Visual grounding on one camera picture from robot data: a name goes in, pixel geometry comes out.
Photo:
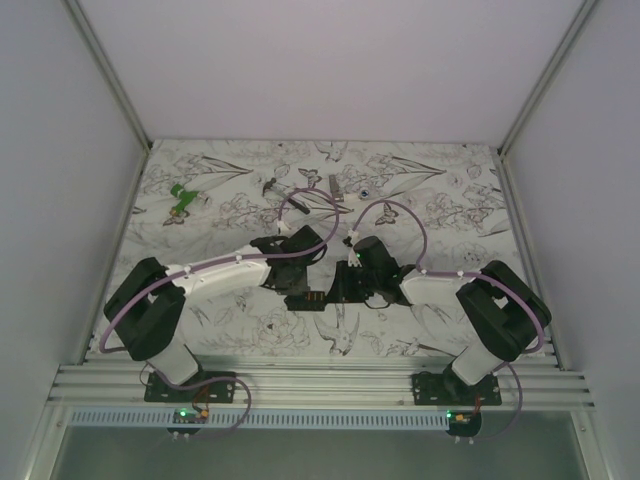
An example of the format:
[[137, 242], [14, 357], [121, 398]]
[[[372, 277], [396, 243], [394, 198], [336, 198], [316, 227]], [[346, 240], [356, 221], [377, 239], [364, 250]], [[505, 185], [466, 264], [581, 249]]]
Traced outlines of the black fuse box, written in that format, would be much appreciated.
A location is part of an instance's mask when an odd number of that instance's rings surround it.
[[327, 300], [326, 294], [322, 291], [307, 291], [286, 296], [284, 304], [292, 312], [322, 312], [325, 310]]

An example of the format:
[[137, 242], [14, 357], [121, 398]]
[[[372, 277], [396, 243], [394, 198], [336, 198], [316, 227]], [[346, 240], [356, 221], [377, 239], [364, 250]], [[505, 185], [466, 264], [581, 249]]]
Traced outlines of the grey metal clip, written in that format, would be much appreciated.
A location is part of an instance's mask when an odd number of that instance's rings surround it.
[[329, 180], [329, 188], [330, 188], [330, 193], [332, 195], [332, 198], [336, 201], [336, 202], [343, 202], [344, 201], [344, 194], [343, 191], [339, 185], [339, 182], [337, 180], [337, 176], [336, 175], [330, 175], [328, 177]]

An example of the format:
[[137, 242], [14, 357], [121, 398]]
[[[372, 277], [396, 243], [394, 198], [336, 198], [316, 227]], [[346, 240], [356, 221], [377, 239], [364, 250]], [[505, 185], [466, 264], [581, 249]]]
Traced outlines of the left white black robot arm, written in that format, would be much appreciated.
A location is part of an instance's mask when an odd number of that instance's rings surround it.
[[109, 326], [102, 353], [126, 351], [152, 366], [179, 400], [197, 399], [204, 389], [201, 366], [178, 337], [183, 310], [226, 294], [263, 287], [281, 294], [305, 292], [307, 267], [326, 251], [327, 241], [311, 227], [261, 237], [233, 253], [184, 265], [141, 260], [103, 309]]

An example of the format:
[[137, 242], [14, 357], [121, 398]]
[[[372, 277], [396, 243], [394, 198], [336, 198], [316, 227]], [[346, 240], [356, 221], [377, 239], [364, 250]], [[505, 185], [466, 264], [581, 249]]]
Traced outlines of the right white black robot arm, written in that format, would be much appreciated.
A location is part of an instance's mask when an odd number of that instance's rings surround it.
[[443, 372], [452, 403], [468, 403], [487, 375], [542, 347], [551, 313], [504, 262], [491, 261], [478, 272], [427, 271], [399, 265], [376, 236], [351, 233], [344, 243], [349, 254], [336, 266], [329, 301], [364, 304], [379, 296], [385, 306], [417, 308], [457, 299], [477, 339]]

